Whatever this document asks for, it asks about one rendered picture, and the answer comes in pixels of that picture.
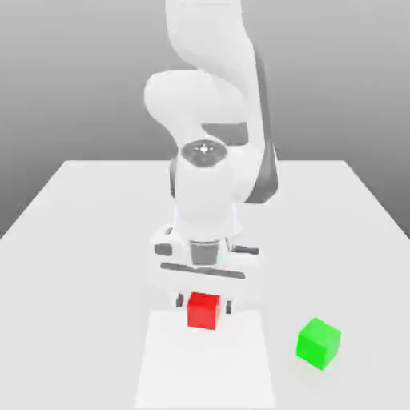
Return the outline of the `small red cube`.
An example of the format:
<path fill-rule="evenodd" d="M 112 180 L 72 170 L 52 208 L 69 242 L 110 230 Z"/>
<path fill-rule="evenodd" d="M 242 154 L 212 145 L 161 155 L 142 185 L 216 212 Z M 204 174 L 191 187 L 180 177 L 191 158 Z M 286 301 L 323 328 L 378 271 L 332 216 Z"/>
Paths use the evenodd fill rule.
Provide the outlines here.
<path fill-rule="evenodd" d="M 214 331 L 220 315 L 220 296 L 192 292 L 187 303 L 187 326 Z"/>

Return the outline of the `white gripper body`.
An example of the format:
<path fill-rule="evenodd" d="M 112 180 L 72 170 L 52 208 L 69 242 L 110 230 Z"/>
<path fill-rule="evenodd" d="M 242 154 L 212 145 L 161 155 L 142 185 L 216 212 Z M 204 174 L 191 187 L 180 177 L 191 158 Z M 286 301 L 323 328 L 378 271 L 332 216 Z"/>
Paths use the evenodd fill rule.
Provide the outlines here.
<path fill-rule="evenodd" d="M 176 293 L 201 292 L 226 299 L 258 299 L 260 256 L 228 255 L 224 265 L 192 267 L 155 257 L 155 286 Z"/>

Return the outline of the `small green cube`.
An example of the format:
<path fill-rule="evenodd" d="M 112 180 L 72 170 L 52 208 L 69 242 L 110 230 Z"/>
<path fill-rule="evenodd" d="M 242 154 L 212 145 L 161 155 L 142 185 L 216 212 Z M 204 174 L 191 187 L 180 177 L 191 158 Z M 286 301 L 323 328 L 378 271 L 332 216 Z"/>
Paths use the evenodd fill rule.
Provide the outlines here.
<path fill-rule="evenodd" d="M 319 318 L 311 319 L 298 334 L 296 355 L 323 371 L 336 357 L 341 330 Z"/>

